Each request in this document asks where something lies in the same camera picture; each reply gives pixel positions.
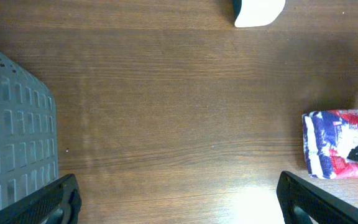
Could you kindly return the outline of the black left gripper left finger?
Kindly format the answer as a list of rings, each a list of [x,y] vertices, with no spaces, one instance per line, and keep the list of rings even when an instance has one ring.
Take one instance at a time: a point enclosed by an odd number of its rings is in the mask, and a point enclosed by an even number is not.
[[[0,210],[0,223],[77,224],[81,205],[77,179],[67,174]]]

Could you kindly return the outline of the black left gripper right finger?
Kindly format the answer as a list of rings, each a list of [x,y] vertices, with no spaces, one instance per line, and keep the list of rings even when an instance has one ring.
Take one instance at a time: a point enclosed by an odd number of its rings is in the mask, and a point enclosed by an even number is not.
[[[285,223],[358,224],[358,208],[289,171],[281,172],[276,193]]]

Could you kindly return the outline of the red purple tissue pack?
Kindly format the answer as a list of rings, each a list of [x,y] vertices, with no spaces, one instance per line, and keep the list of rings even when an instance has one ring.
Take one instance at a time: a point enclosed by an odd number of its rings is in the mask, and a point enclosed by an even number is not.
[[[358,110],[312,111],[302,115],[302,124],[310,177],[358,178],[358,162],[347,158],[358,146]]]

